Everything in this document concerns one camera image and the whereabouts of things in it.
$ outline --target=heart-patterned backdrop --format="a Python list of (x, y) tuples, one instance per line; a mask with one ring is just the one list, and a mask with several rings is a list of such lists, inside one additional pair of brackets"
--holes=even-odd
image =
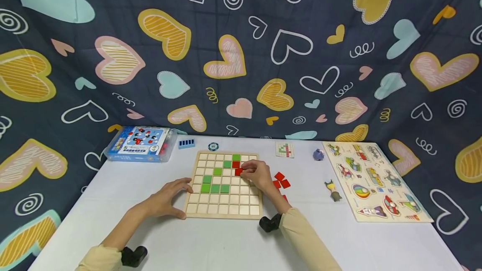
[(120, 125), (374, 141), (482, 268), (481, 0), (1, 0), (0, 269), (26, 270)]

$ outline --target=black clamp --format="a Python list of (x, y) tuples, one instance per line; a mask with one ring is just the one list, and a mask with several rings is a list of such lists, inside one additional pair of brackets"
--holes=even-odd
[(270, 220), (268, 217), (262, 217), (259, 220), (259, 226), (267, 233), (272, 232), (279, 228), (279, 223), (281, 222), (281, 215), (275, 214), (275, 216)]
[(132, 251), (130, 248), (124, 247), (120, 253), (122, 255), (120, 260), (123, 266), (137, 268), (148, 254), (148, 249), (144, 246), (139, 246)]

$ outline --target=poker chip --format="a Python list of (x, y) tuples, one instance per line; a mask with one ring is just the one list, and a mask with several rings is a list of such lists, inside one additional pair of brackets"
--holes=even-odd
[(211, 142), (209, 145), (208, 145), (208, 149), (210, 151), (217, 151), (219, 148), (219, 144), (217, 142)]

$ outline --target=red square tile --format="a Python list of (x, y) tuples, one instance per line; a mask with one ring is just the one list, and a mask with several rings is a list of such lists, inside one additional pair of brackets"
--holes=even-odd
[(285, 176), (282, 173), (278, 172), (276, 175), (274, 175), (274, 178), (276, 178), (276, 180), (278, 181), (281, 181), (285, 179)]
[(291, 186), (290, 182), (288, 180), (283, 180), (281, 181), (281, 186), (283, 186), (283, 189), (287, 189)]
[(274, 187), (276, 187), (277, 189), (281, 188), (281, 184), (279, 183), (278, 180), (273, 180), (273, 184), (274, 184)]

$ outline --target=game box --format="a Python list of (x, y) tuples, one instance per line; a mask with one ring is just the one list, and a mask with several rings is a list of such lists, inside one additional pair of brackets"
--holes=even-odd
[(176, 139), (177, 132), (172, 128), (124, 126), (105, 156), (112, 161), (166, 162)]

